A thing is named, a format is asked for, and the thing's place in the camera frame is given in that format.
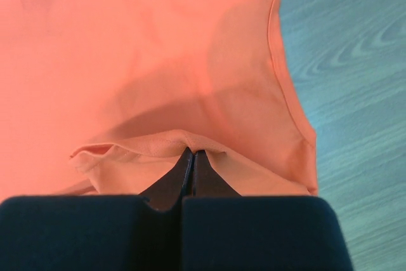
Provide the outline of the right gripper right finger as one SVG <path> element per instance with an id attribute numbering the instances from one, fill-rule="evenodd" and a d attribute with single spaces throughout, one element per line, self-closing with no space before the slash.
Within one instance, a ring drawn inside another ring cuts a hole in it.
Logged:
<path id="1" fill-rule="evenodd" d="M 313 196 L 244 197 L 193 160 L 192 193 L 182 203 L 183 270 L 351 270 L 337 216 Z"/>

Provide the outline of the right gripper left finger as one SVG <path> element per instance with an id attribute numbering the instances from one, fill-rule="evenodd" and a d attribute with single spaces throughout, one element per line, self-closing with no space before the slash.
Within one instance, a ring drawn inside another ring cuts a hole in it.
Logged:
<path id="1" fill-rule="evenodd" d="M 1 204 L 2 270 L 179 270 L 189 149 L 140 195 L 12 197 Z"/>

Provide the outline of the orange t-shirt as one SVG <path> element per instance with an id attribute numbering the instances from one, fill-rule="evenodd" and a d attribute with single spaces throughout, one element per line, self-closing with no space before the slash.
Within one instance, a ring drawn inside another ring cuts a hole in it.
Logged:
<path id="1" fill-rule="evenodd" d="M 241 195 L 316 195 L 280 0 L 1 0 L 1 198 L 139 194 L 185 149 Z"/>

